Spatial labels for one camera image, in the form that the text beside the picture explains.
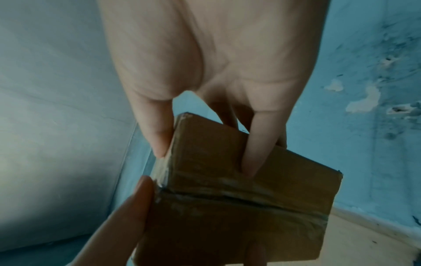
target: skin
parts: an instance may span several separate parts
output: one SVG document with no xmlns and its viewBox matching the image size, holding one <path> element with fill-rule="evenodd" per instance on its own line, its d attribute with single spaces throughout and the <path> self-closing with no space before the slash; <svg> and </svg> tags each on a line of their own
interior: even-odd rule
<svg viewBox="0 0 421 266">
<path fill-rule="evenodd" d="M 70 266 L 126 266 L 142 237 L 152 199 L 153 182 L 142 176 L 133 195 L 108 217 Z M 244 265 L 266 265 L 264 247 L 251 244 Z"/>
<path fill-rule="evenodd" d="M 329 0 L 99 0 L 115 68 L 156 157 L 170 145 L 172 100 L 194 91 L 224 124 L 250 132 L 252 177 L 316 62 Z"/>
</svg>

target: human hand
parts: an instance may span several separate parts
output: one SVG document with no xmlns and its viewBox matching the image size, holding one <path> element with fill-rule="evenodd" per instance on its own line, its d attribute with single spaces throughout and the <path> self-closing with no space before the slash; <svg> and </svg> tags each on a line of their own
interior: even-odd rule
<svg viewBox="0 0 421 266">
<path fill-rule="evenodd" d="M 194 91 L 224 124 L 250 132 L 252 177 L 278 143 L 313 71 L 329 0 L 98 0 L 110 52 L 156 157 L 173 134 L 172 100 Z"/>
<path fill-rule="evenodd" d="M 70 266 L 125 266 L 145 228 L 153 182 L 142 176 L 129 197 L 93 234 Z M 264 248 L 251 244 L 245 266 L 266 265 Z"/>
</svg>

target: box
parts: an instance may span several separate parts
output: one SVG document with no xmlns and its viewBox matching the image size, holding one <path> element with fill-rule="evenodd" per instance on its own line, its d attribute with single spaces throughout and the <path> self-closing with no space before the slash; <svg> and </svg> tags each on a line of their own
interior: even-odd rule
<svg viewBox="0 0 421 266">
<path fill-rule="evenodd" d="M 246 179 L 247 136 L 190 113 L 177 117 L 171 147 L 152 172 L 155 199 L 135 264 L 243 263 L 252 241 L 265 246 L 269 262 L 319 256 L 342 174 L 276 146 Z"/>
</svg>

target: brown box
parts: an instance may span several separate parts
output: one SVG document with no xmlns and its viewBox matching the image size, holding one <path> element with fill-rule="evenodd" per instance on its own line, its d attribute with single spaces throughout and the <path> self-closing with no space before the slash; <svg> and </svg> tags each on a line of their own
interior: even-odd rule
<svg viewBox="0 0 421 266">
<path fill-rule="evenodd" d="M 157 160 L 137 265 L 243 263 L 251 241 L 268 260 L 319 256 L 342 174 L 275 147 L 253 180 L 239 171 L 247 134 L 206 118 L 177 117 L 166 157 Z"/>
</svg>

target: palm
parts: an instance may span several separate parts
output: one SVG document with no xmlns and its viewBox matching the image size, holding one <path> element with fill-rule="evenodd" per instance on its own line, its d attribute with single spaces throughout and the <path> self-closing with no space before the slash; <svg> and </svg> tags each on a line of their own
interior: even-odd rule
<svg viewBox="0 0 421 266">
<path fill-rule="evenodd" d="M 116 69 L 157 156 L 172 137 L 171 101 L 185 90 L 250 131 L 244 172 L 254 174 L 278 140 L 286 146 L 328 0 L 100 3 Z"/>
</svg>

